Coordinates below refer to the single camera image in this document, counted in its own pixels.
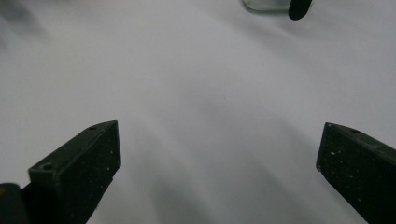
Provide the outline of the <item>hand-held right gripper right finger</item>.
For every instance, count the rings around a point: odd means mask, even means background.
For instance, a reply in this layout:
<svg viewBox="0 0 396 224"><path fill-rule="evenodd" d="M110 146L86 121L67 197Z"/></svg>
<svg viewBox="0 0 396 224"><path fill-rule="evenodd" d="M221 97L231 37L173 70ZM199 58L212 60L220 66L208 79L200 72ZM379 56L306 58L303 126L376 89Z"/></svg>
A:
<svg viewBox="0 0 396 224"><path fill-rule="evenodd" d="M327 122L316 167L369 224L396 224L396 149Z"/></svg>

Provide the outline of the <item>white table sheet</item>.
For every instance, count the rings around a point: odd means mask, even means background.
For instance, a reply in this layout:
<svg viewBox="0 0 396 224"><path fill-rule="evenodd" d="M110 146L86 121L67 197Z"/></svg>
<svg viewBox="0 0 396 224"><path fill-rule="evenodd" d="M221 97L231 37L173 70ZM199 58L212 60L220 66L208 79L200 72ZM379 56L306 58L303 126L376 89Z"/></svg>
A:
<svg viewBox="0 0 396 224"><path fill-rule="evenodd" d="M121 167L90 224L366 224L316 167L323 127L396 148L396 0L20 0L0 17L0 183L94 124Z"/></svg>

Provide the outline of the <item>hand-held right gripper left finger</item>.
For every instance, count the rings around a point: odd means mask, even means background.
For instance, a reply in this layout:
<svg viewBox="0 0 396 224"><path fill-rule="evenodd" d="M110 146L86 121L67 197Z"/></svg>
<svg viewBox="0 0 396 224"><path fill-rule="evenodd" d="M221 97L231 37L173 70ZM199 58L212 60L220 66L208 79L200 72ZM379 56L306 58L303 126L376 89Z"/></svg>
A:
<svg viewBox="0 0 396 224"><path fill-rule="evenodd" d="M86 224L120 169L115 120L93 125L29 168L33 224Z"/></svg>

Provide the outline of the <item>glass pitcher with black handle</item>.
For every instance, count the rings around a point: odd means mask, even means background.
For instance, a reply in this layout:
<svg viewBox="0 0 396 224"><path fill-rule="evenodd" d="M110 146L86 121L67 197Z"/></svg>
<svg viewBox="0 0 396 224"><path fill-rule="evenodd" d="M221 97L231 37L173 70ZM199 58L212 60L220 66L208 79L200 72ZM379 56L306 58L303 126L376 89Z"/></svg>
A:
<svg viewBox="0 0 396 224"><path fill-rule="evenodd" d="M247 11L258 14L287 14L293 21L303 18L313 0L241 0Z"/></svg>

